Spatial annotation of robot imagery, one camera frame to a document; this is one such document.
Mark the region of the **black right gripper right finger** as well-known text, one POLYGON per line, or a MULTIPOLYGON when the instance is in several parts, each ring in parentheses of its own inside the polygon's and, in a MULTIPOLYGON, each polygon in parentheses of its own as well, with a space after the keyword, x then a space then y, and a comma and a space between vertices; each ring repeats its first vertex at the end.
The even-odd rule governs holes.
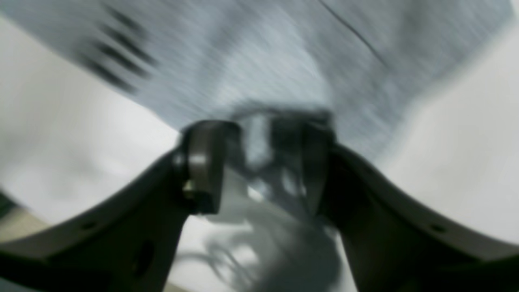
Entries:
POLYGON ((338 230, 359 292, 517 292, 518 244, 413 199, 330 128, 303 124, 302 169, 309 210, 338 230))

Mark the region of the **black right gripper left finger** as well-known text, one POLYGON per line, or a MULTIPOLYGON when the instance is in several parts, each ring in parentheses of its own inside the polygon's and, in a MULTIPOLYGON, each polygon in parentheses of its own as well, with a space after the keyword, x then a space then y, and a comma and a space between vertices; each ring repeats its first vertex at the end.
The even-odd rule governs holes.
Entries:
POLYGON ((233 122, 203 120, 111 198, 1 244, 1 277, 41 292, 161 292, 190 215, 215 215, 233 122))

